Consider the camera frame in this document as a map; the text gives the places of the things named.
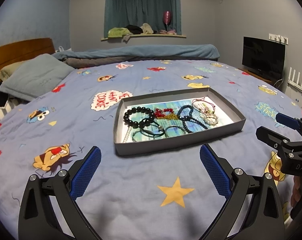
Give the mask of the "person's right hand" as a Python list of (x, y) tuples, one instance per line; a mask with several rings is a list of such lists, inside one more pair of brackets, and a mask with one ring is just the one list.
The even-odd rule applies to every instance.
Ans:
[(296, 204), (301, 199), (301, 185), (302, 185), (302, 177), (294, 176), (293, 177), (293, 188), (291, 195), (291, 207), (295, 207)]

